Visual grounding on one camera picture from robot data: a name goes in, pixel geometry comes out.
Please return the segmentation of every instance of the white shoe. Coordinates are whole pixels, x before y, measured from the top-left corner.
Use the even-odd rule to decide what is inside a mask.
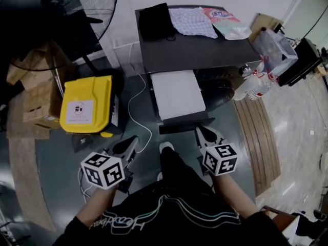
[[[162,153],[163,148],[166,148],[166,147],[169,147],[174,150],[173,145],[170,142],[166,141],[166,142],[159,144],[159,152]]]
[[[162,171],[157,175],[157,181],[160,181],[163,179]]]

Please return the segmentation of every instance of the black shirt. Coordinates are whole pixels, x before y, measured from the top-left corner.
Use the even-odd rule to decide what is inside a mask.
[[[161,181],[130,195],[88,228],[77,218],[54,245],[206,242],[215,245],[289,245],[262,212],[242,219],[213,192],[167,188]]]

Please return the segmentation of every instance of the cube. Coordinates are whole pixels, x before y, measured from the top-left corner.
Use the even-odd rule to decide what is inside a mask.
[[[237,165],[237,149],[233,143],[206,147],[202,164],[215,176],[234,172]]]
[[[125,179],[120,158],[92,152],[81,162],[88,183],[107,190]]]

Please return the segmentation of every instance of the checkered cloth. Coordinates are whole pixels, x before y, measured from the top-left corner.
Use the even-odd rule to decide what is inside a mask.
[[[217,38],[211,20],[199,8],[169,9],[173,26],[183,35],[204,35]]]

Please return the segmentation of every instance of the pink and white package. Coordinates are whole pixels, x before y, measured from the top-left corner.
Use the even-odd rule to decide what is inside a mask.
[[[240,22],[231,13],[222,9],[203,8],[204,14],[227,40],[246,39],[252,33],[251,29]]]

